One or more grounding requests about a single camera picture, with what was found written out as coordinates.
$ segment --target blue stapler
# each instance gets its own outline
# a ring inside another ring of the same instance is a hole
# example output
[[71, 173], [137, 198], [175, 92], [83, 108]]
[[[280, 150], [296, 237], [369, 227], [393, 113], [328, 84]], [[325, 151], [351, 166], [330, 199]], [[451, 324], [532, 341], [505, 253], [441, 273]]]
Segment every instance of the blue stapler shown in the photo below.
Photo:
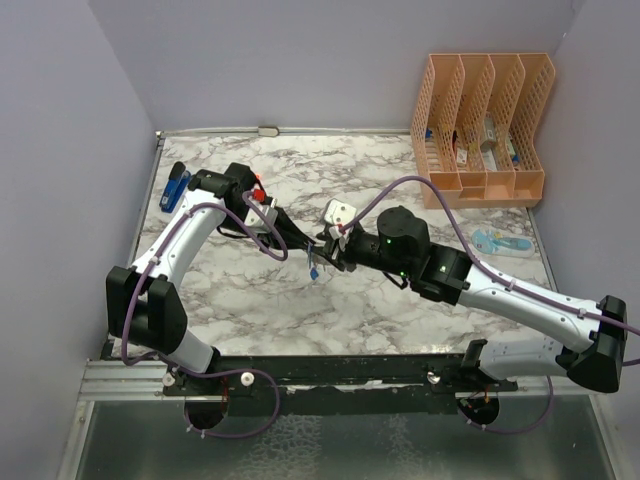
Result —
[[187, 167], [182, 162], [176, 162], [169, 174], [167, 186], [164, 187], [164, 192], [162, 192], [160, 210], [165, 213], [173, 212], [189, 180], [191, 180], [191, 173], [189, 173]]

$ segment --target marble table surface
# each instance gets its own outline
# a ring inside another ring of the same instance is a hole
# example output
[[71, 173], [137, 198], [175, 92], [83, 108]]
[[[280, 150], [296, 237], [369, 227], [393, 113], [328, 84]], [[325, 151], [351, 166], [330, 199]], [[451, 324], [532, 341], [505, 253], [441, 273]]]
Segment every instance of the marble table surface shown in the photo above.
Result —
[[[250, 165], [269, 195], [312, 235], [321, 231], [318, 218], [329, 199], [363, 208], [391, 181], [416, 173], [409, 136], [170, 137], [137, 255], [151, 246], [171, 218], [158, 202], [176, 161], [192, 173], [200, 168], [222, 172], [231, 162]], [[459, 247], [444, 213], [425, 210], [413, 182], [391, 192], [364, 219], [365, 229], [375, 232], [377, 215], [397, 205], [428, 222], [432, 241]], [[455, 217], [467, 238], [479, 227], [534, 238], [525, 209], [459, 210]], [[479, 256], [508, 274], [549, 285], [537, 246], [530, 258]], [[312, 281], [305, 253], [294, 251], [279, 263], [249, 240], [217, 233], [197, 254], [179, 293], [191, 330], [227, 355], [463, 352], [473, 339], [541, 335], [502, 317], [421, 299], [363, 267], [353, 273], [320, 267], [320, 277]], [[114, 356], [120, 354], [119, 342], [116, 339]]]

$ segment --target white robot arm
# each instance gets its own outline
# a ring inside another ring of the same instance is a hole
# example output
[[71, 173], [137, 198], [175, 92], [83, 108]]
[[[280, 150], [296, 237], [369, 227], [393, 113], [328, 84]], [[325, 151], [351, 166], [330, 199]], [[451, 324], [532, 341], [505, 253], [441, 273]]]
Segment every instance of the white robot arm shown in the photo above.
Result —
[[[474, 263], [469, 255], [451, 247], [432, 243], [427, 224], [403, 207], [385, 210], [378, 217], [377, 234], [365, 232], [355, 223], [347, 232], [343, 225], [355, 217], [355, 209], [332, 200], [323, 215], [324, 232], [315, 240], [300, 232], [272, 199], [255, 207], [267, 222], [241, 200], [254, 188], [256, 177], [247, 168], [232, 164], [225, 174], [201, 171], [192, 180], [184, 201], [169, 226], [154, 245], [130, 269], [114, 267], [107, 278], [107, 304], [110, 332], [122, 336], [127, 307], [137, 302], [129, 319], [131, 340], [162, 352], [172, 362], [202, 373], [215, 369], [219, 352], [192, 335], [184, 309], [177, 296], [185, 272], [206, 238], [218, 227], [240, 231], [218, 205], [232, 211], [245, 228], [277, 248], [273, 229], [285, 239], [286, 248], [312, 251], [340, 270], [352, 271], [357, 265], [374, 268], [402, 279], [401, 288], [410, 286], [422, 297], [436, 302], [489, 311], [527, 325], [545, 337], [522, 342], [471, 342], [458, 368], [449, 372], [459, 384], [489, 385], [513, 376], [568, 376], [581, 386], [601, 392], [618, 389], [626, 335], [610, 323], [589, 318], [604, 315], [613, 323], [626, 321], [626, 306], [615, 297], [600, 303], [567, 297], [517, 280], [487, 264]], [[201, 204], [212, 205], [183, 219], [184, 212]], [[171, 234], [160, 258], [156, 252]], [[145, 269], [146, 302], [132, 298], [134, 286]], [[491, 278], [500, 277], [501, 282]]]

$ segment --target white wall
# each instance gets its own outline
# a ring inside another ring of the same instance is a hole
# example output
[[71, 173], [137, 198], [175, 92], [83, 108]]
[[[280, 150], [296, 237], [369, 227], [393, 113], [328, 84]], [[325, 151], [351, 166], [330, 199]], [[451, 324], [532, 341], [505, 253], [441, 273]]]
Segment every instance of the white wall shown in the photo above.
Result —
[[[627, 302], [640, 326], [640, 2], [588, 0], [558, 50], [537, 141], [548, 176], [536, 209], [559, 287]], [[640, 356], [629, 337], [627, 358]], [[611, 397], [640, 474], [640, 367]]]
[[0, 469], [54, 478], [153, 126], [83, 0], [0, 5]]
[[409, 127], [428, 53], [553, 51], [582, 0], [89, 0], [158, 129]]

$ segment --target small blue item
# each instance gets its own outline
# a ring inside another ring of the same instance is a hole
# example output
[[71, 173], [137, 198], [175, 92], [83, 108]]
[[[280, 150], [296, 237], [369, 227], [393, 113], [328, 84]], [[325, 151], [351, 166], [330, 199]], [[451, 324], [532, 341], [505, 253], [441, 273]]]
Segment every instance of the small blue item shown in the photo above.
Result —
[[316, 265], [313, 263], [313, 253], [311, 252], [311, 247], [311, 242], [309, 242], [309, 245], [307, 246], [307, 263], [309, 265], [309, 276], [311, 277], [311, 280], [316, 280], [320, 276], [320, 274], [318, 273]]
[[491, 229], [476, 230], [471, 235], [471, 242], [476, 250], [489, 255], [526, 258], [535, 253], [531, 240], [510, 234], [503, 235]]
[[189, 173], [187, 167], [182, 162], [176, 162], [171, 169], [171, 173], [169, 173], [167, 186], [164, 187], [164, 192], [162, 192], [160, 210], [165, 213], [173, 212], [189, 180], [191, 180], [191, 173]]

